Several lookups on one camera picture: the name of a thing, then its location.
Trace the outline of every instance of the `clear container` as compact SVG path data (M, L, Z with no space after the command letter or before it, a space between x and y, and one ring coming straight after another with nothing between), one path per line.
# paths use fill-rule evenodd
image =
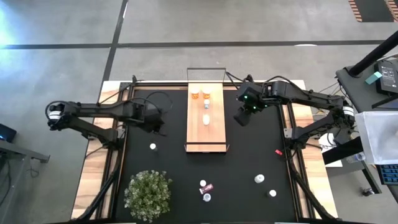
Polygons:
M360 152L346 158L348 163L360 162L365 160L365 153Z

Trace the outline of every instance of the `green plant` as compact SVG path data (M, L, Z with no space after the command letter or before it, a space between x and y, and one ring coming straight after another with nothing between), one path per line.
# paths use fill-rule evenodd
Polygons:
M134 218L152 222L161 214L169 212L171 191L166 172L152 170L139 172L131 176L129 187L124 191L124 207L130 208Z

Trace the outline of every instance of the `wooden board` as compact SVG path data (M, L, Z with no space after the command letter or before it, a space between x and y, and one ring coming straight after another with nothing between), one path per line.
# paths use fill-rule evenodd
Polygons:
M205 109L202 90L211 89L210 106ZM193 99L191 91L201 90ZM187 116L187 152L226 152L226 144L200 144L199 142L225 142L224 94L222 83L189 83ZM203 124L203 115L210 117L209 125Z
M296 85L298 85L300 88L305 89L303 80L293 80L293 82ZM104 85L103 85L103 88L101 91L100 100L107 98L108 96L112 95L113 93L116 93L119 90L120 83L121 83L121 81L104 82ZM167 84L168 81L162 81L159 83ZM185 87L185 86L157 86L157 87L145 86L145 87L136 87L135 89L186 90L187 87ZM224 90L232 90L232 89L233 89L232 87L224 87ZM113 100L113 102L115 102L116 99L117 99L117 96L115 96L111 100ZM302 105L293 105L293 111L294 111L297 126L306 126L306 125L313 123L312 112L311 112L310 107L302 106ZM290 126L289 114L286 109L284 110L284 113L285 113L287 126L289 127ZM102 128L108 128L111 126L112 121L110 119L108 119L108 120L95 119L95 124ZM94 141L91 141L88 145L87 153L95 150L97 148L97 146L98 147L100 146L98 144L98 142L95 143ZM302 152L303 152L303 158L304 158L304 163L305 163L305 170L307 172L308 183L309 183L311 191L314 193L314 195L319 200L319 202L326 208L326 210L331 215L337 217L337 211L336 211L335 203L333 200L333 194L330 189L328 174L326 173L325 164L323 162L323 158L322 158L322 154L321 154L320 150L315 147L307 146L307 148L304 149ZM101 149L98 152L96 152L96 154L93 154L93 157L89 157L85 160L71 218L77 218L79 215L81 215L85 211L87 206L92 202L95 195L99 192L100 185L101 185L101 179L103 176L105 159L106 159L106 150ZM303 208L303 213L307 214L304 217L308 217L307 204L306 204L305 196L301 189L299 190L299 195L300 195L301 205Z

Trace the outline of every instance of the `table frame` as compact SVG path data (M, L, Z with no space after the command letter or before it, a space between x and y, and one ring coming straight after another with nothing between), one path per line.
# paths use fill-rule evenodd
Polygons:
M210 83L220 83L221 81L197 81L197 82L210 82ZM303 85L303 81L301 81L301 88L305 88ZM126 85L130 85L131 82L114 82L113 85L113 89L109 88L110 85L108 85L110 82L104 83L101 95L100 95L100 101L103 100L103 98L107 98L109 95L111 95L111 93L107 93L104 94L107 91L112 91L112 93L117 92L117 90L115 90L115 84L119 83L119 90L123 89ZM225 90L234 90L234 86L232 85L232 83L230 82L223 82L223 86ZM188 82L186 81L176 81L176 82L156 82L156 81L152 81L152 82L139 82L136 83L133 88L130 88L128 91L124 91L121 94L117 94L117 96L115 95L115 97L111 98L110 101L108 103L114 103L115 101L121 101L121 100L126 100L130 97L132 97L132 95L134 95L134 90L139 90L139 89L156 89L156 90L161 90L161 89L181 89L181 90L187 90L188 88ZM296 125L295 122L295 118L294 118L294 113L293 113L293 106L292 105L287 105L287 106L280 106L280 122L284 125L284 127L288 127L289 125L291 127L294 127ZM289 116L289 121L286 122L285 117L287 117L287 115ZM115 121L110 121L107 120L106 122L104 121L104 119L109 119L109 118L96 118L94 123L98 126L101 126L102 128L110 128L113 127L115 128L116 126L118 126L118 124ZM91 218L113 218L113 215L115 214L115 209L116 206L114 206L116 204L116 200L115 197L117 195L117 191L118 191L118 184L120 181L120 173L122 172L121 167L122 167L122 162L123 162L123 156L124 156L124 147L117 150L117 151L111 151L111 150L107 150L105 149L103 151L103 153L106 152L106 157L105 157L105 162L104 162L104 171L103 171L103 175L102 175L102 179L101 179L101 187L104 185L109 185L109 181L107 181L107 179L109 178L110 174L113 171L116 171L117 176L113 176L114 180L118 180L115 181L114 183L110 183L111 187L109 188L109 190L106 191L105 193L105 197L102 198L99 201L99 206L96 209L95 215L93 215ZM305 181L305 183L308 185L308 179L307 179L307 173L306 173L306 165L304 163L304 156L302 151L298 151L297 155L294 157L294 164L296 165L296 169L299 170L301 176L303 177L303 180ZM82 175L85 173L84 169L85 166L83 166L83 170L82 170ZM313 207L310 205L309 200L307 198L305 198L302 190L300 189L300 187L292 180L292 177L290 176L289 173L289 177L290 177L290 184L291 184L291 189L292 189L292 195L294 197L294 207L295 207L295 212L296 212L296 218L297 220L299 218L315 218L315 217L319 217L318 214L316 212L313 211ZM78 217L78 213L81 213L82 211L85 210L85 208L80 208L78 204L78 197L81 195L80 194L80 190L84 189L84 186L82 186L82 179L80 181L79 184L79 189L76 195L76 200L75 200L75 206L73 209L73 213L72 213L72 218L76 218ZM332 204L333 206L326 206L329 207L328 211L330 213L332 213L332 215L336 216L336 208L334 206L334 202L333 202L333 196L331 196L331 200L332 200Z

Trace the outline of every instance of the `black desk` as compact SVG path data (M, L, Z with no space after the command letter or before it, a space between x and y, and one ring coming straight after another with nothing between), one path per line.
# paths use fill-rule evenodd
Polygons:
M145 97L153 90L136 90L134 96ZM277 107L270 107L252 116L250 125L240 127L233 115L239 107L234 90L224 91L226 154L187 154L184 149L187 133L187 90L163 90L174 102L165 117L167 137L154 136L130 128L117 195L116 219L136 222L124 208L124 189L130 176L142 170L164 170L171 183L171 211L154 223L188 222L293 222L294 201L286 163L278 158L276 149L283 148L282 126ZM164 100L153 95L151 100ZM149 144L156 142L158 151ZM261 184L254 182L258 174L265 176ZM211 201L204 202L199 182L212 183ZM266 192L277 191L275 198Z
M391 62L398 65L398 60L391 60ZM379 108L372 109L372 105L388 98L387 95L376 92L375 83L368 85L365 82L365 80L373 73L373 66L365 69L365 71L362 72L362 76L359 78L353 78L345 69L341 69L336 72L338 81L347 92L347 95L359 113L363 111L383 110ZM388 185L388 188L395 200L398 202L398 186Z

